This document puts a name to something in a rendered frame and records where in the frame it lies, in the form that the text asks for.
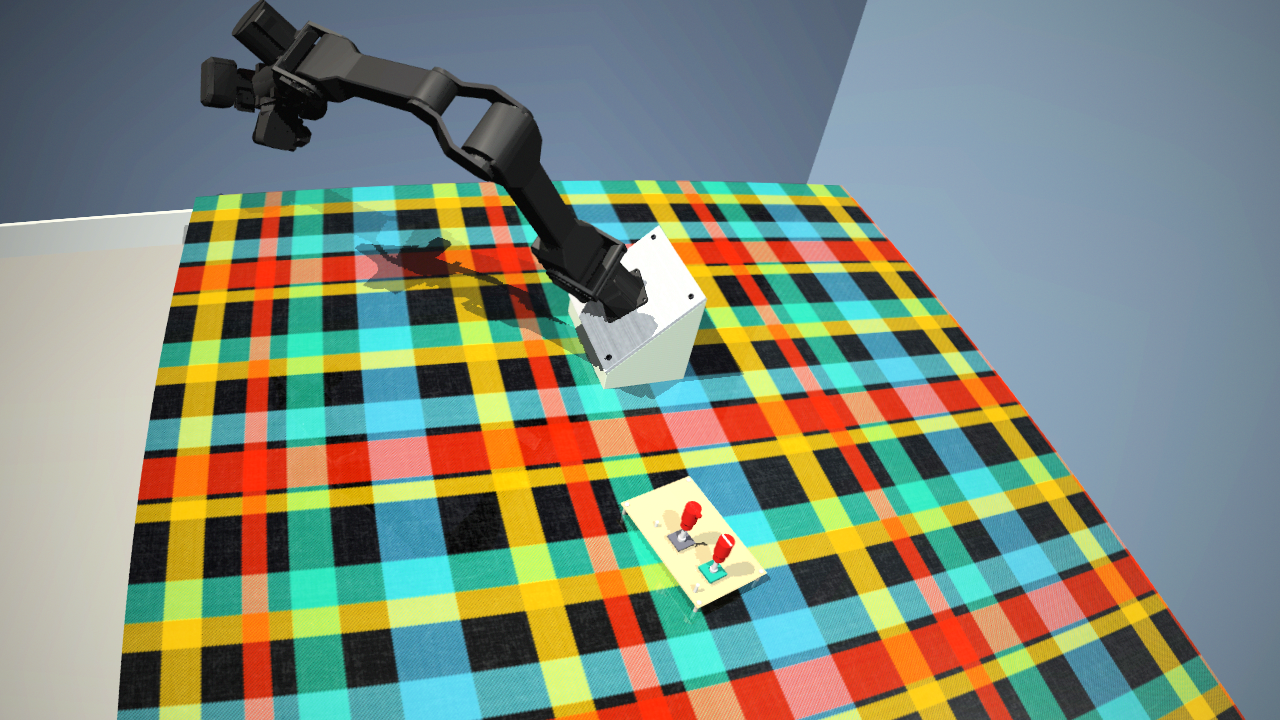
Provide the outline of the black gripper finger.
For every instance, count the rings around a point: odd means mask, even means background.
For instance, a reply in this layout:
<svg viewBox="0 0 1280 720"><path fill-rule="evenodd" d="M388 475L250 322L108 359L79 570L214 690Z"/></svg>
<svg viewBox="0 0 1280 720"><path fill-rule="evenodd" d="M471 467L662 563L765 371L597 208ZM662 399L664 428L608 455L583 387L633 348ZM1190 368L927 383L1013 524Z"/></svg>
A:
<svg viewBox="0 0 1280 720"><path fill-rule="evenodd" d="M251 74L255 74L255 70L250 70L250 69L247 70L247 69L244 69L244 68L243 68L243 69L238 68L238 70L239 70L239 72L242 72L242 73L244 72L244 73L251 73ZM242 105L242 104L237 104L237 95L236 95L236 102L234 102L234 108L236 108L237 110L239 110L239 111L250 111L250 113L252 113L252 111L253 111L253 113L255 113L255 106L250 106L250 105L244 106L244 105Z"/></svg>

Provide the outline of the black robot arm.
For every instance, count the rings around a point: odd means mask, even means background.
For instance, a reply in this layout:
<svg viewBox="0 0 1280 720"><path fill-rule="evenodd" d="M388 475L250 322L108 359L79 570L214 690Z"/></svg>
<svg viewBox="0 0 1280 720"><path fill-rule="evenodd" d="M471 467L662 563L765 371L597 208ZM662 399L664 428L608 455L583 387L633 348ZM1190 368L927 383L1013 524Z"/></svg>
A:
<svg viewBox="0 0 1280 720"><path fill-rule="evenodd" d="M540 164L541 133L532 113L494 85L468 83L440 67L433 70L367 56L343 35L308 20L300 31L265 0L238 20L232 36L276 74L294 97L344 102L362 97L411 111L433 128L445 155L465 170L506 188L538 233L531 246L553 284L603 304L612 323L648 302L639 268L620 261L625 243L572 217ZM319 42L315 45L315 42ZM442 115L454 96L493 102L460 149ZM293 152L310 142L303 102L260 97L253 143Z"/></svg>

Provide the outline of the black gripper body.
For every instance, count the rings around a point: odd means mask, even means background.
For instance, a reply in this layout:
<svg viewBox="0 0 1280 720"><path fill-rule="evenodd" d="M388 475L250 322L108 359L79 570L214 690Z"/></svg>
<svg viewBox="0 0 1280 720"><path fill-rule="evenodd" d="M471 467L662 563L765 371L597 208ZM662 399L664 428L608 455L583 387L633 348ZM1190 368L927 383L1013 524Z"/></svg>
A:
<svg viewBox="0 0 1280 720"><path fill-rule="evenodd" d="M234 60L218 56L207 58L201 65L201 95L204 108L230 108L236 102L244 106L257 106L260 97L285 99L285 102L303 102L305 110L300 113L301 119L317 120L326 114L325 100L310 100L305 96L294 97L285 94L276 83L276 74L273 72L274 64L268 67L264 63L255 65L255 74L237 70ZM238 92L237 92L238 91Z"/></svg>

